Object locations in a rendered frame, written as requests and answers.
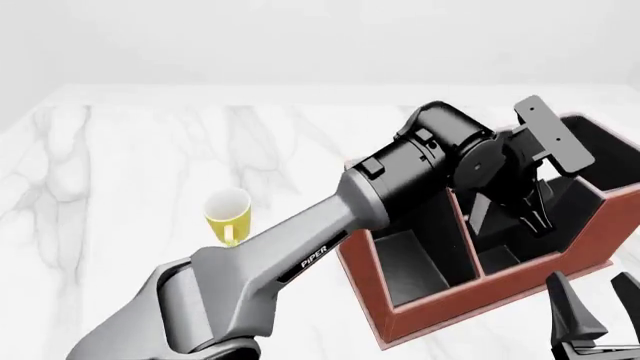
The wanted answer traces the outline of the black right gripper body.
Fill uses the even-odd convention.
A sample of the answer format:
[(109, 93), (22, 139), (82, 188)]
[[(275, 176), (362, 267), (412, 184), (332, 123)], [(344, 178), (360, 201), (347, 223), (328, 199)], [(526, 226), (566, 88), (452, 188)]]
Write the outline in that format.
[(600, 346), (595, 340), (607, 332), (552, 332), (554, 360), (640, 360), (640, 345)]

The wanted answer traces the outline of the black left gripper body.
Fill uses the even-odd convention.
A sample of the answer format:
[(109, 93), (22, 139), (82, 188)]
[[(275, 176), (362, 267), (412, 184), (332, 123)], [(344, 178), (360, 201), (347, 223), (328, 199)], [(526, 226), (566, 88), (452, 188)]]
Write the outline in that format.
[(528, 128), (499, 131), (498, 139), (503, 141), (505, 162), (494, 178), (497, 185), (516, 195), (532, 194), (537, 187), (537, 169), (542, 164), (535, 157), (544, 152), (543, 146)]

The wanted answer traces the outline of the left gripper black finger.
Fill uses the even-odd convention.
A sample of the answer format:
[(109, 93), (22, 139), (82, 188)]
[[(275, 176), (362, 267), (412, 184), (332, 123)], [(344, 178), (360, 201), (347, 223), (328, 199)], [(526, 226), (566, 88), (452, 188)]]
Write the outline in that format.
[(538, 180), (530, 195), (530, 205), (532, 208), (532, 220), (530, 222), (536, 235), (546, 235), (554, 230), (545, 206), (553, 197), (554, 192), (550, 185), (544, 179)]
[(536, 189), (527, 195), (518, 196), (514, 200), (514, 212), (531, 230), (538, 229), (538, 200), (539, 194)]

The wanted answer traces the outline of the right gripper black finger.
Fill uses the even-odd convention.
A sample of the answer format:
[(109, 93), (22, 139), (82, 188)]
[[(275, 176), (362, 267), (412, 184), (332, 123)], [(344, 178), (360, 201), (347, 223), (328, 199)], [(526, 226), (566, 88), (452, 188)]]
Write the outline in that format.
[(611, 280), (612, 287), (634, 327), (640, 327), (640, 282), (629, 272), (621, 272)]
[(552, 340), (596, 340), (608, 333), (581, 302), (562, 272), (553, 272), (546, 278), (551, 317)]

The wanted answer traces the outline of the red-brown desk caddy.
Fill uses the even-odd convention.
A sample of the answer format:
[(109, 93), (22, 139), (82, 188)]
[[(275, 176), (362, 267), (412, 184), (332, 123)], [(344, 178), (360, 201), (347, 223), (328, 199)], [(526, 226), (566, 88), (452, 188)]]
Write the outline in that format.
[(609, 265), (640, 227), (640, 146), (580, 114), (563, 122), (595, 161), (543, 185), (554, 231), (535, 238), (490, 206), (470, 224), (475, 194), (444, 189), (385, 230), (360, 230), (337, 250), (381, 348), (434, 332)]

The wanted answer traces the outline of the small flat grey plate on stalk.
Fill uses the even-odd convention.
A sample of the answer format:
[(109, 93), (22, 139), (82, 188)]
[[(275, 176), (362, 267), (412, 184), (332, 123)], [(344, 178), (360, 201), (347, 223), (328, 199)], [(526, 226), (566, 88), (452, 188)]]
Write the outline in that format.
[(511, 131), (509, 145), (520, 152), (525, 164), (549, 158), (562, 176), (576, 176), (595, 158), (538, 95), (514, 106), (519, 126)]

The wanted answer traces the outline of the yellow mug with white inside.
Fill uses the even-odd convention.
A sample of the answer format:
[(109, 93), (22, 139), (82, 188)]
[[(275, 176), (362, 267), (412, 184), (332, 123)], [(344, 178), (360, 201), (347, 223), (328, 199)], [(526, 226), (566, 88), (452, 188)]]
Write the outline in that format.
[(204, 216), (222, 244), (235, 247), (249, 238), (251, 205), (250, 195), (241, 188), (227, 188), (208, 197)]

